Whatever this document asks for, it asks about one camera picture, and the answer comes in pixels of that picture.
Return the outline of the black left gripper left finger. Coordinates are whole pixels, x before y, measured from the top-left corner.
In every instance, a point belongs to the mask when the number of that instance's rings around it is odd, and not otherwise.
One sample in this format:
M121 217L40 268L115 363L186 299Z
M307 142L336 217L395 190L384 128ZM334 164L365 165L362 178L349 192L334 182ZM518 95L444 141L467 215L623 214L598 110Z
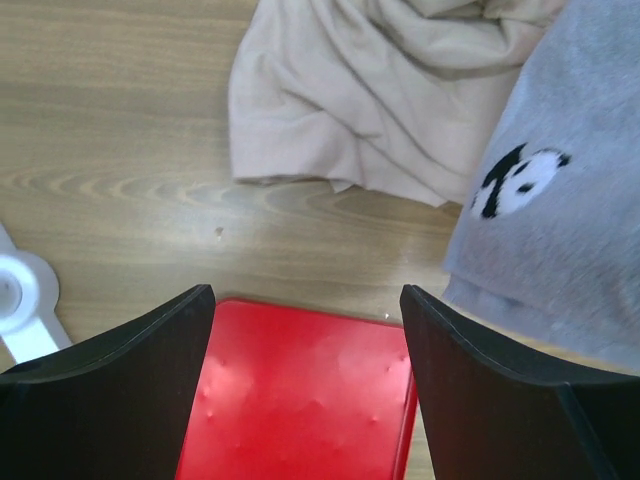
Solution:
M175 477L215 312L208 285L1 375L4 479Z

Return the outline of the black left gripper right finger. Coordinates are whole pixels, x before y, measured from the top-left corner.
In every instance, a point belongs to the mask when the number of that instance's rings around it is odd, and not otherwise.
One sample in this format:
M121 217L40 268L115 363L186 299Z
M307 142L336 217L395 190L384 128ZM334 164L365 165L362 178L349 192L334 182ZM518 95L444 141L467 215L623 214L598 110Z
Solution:
M414 285L409 357L439 479L635 479L639 380L521 344Z

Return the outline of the red tin lid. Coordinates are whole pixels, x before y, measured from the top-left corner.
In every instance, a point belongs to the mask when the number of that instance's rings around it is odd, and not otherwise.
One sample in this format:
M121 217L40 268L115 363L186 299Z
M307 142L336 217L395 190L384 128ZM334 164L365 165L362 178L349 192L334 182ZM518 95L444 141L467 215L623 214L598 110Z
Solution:
M417 393L403 329L226 299L180 479L401 479Z

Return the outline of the grey hanging towel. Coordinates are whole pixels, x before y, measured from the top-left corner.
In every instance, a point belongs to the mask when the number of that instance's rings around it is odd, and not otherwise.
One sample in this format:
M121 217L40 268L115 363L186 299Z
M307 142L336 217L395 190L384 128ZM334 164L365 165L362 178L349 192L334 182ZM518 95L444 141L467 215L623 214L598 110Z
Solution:
M447 301L639 367L639 5L571 1L523 66L446 255Z

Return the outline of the beige crumpled cloth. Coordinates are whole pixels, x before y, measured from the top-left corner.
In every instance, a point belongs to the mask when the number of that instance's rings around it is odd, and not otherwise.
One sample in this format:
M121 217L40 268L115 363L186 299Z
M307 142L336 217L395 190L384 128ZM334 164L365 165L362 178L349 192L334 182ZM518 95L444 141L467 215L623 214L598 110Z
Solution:
M229 81L235 180L462 203L560 1L261 1Z

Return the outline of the white clothes rack frame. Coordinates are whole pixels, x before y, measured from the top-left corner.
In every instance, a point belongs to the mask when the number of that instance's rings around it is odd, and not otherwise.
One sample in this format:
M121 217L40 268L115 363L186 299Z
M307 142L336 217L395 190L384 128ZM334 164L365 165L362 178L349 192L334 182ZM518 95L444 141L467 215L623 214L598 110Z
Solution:
M20 250L1 230L1 340L18 364L72 345L57 318L60 287L53 268Z

